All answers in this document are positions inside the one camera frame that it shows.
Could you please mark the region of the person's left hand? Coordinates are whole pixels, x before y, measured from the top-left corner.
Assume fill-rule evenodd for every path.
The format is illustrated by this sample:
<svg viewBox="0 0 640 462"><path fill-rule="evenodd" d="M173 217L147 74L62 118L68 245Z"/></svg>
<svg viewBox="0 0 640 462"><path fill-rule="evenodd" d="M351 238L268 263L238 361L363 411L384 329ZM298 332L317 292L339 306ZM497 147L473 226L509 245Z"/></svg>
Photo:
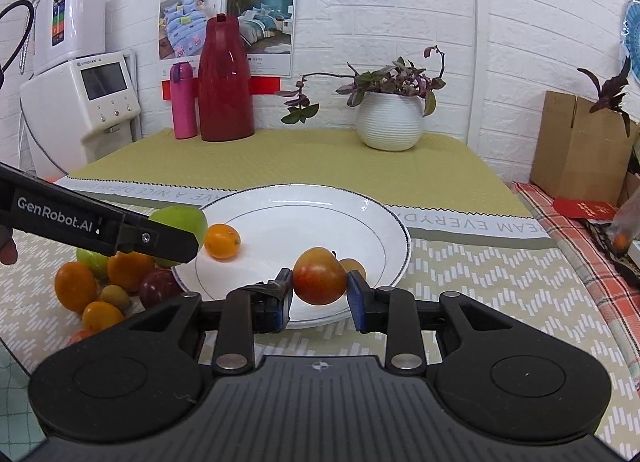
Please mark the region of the person's left hand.
<svg viewBox="0 0 640 462"><path fill-rule="evenodd" d="M17 261L17 249L12 237L12 230L0 227L0 263L11 266Z"/></svg>

